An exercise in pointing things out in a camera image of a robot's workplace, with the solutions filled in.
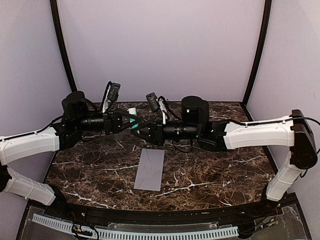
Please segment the white green glue stick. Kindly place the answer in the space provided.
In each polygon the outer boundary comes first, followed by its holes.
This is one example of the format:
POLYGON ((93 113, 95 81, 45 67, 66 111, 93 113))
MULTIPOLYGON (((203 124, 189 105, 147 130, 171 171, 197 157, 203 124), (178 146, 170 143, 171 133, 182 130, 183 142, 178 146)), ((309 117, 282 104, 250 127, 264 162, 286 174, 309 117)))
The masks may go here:
MULTIPOLYGON (((135 107, 131 107, 128 109, 128 113, 132 116, 138 116, 137 115, 137 110, 135 107)), ((133 135, 139 135, 140 134, 140 130, 138 129, 139 127, 139 122, 137 119, 135 118, 130 118, 129 119, 130 123, 134 123, 131 127, 130 127, 130 131, 133 135)))

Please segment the grey paper envelope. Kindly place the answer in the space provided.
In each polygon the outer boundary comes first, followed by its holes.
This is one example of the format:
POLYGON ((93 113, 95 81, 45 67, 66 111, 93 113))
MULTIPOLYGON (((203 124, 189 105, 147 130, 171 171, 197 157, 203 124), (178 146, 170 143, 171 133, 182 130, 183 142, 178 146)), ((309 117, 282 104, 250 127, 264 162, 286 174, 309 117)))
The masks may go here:
POLYGON ((133 188, 159 192, 162 184, 164 160, 164 150, 143 148, 133 188))

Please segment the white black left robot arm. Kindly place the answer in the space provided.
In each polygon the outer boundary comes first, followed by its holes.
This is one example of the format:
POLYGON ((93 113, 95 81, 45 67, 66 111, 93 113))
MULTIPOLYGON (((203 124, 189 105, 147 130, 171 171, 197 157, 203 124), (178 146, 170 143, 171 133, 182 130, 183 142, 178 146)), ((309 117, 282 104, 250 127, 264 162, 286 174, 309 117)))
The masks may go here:
POLYGON ((41 153, 70 149, 82 139, 84 131, 103 131, 107 135, 120 133, 141 118, 132 111, 117 107, 99 112, 82 91, 70 93, 62 101, 62 108, 63 115, 40 130, 1 137, 0 190, 50 206, 58 217, 67 218, 71 208, 57 187, 21 175, 10 168, 9 163, 41 153))

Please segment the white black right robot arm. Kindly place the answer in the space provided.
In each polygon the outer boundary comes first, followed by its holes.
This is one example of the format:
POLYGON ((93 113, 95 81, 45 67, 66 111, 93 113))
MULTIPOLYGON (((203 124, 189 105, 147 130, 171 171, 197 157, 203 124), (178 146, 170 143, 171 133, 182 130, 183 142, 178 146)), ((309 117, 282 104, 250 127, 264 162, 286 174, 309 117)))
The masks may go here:
POLYGON ((265 121, 240 122, 232 119, 210 121, 209 103, 198 96, 181 100, 181 116, 170 121, 171 109, 162 97, 154 93, 146 96, 151 110, 159 113, 159 120, 141 122, 134 107, 128 110, 131 133, 146 142, 162 146, 165 141, 197 141, 200 148, 209 152, 224 152, 246 147, 285 146, 289 151, 275 177, 265 187, 263 200, 255 205, 255 213, 266 217, 275 208, 285 192, 308 169, 318 162, 314 134, 299 109, 290 115, 265 121))

